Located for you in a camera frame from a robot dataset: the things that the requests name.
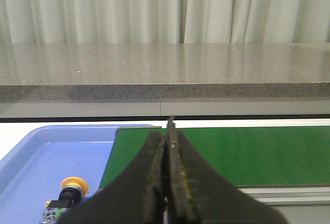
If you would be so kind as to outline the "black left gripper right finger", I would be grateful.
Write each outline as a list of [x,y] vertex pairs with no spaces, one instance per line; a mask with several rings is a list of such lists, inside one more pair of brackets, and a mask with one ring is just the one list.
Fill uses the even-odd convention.
[[243,193],[219,175],[170,117],[165,172],[170,223],[286,223],[275,208]]

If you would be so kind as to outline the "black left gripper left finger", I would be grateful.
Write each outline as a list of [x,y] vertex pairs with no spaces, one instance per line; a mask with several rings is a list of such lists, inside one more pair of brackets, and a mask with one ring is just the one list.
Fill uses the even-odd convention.
[[92,198],[61,215],[59,223],[163,223],[165,138],[151,131],[130,164]]

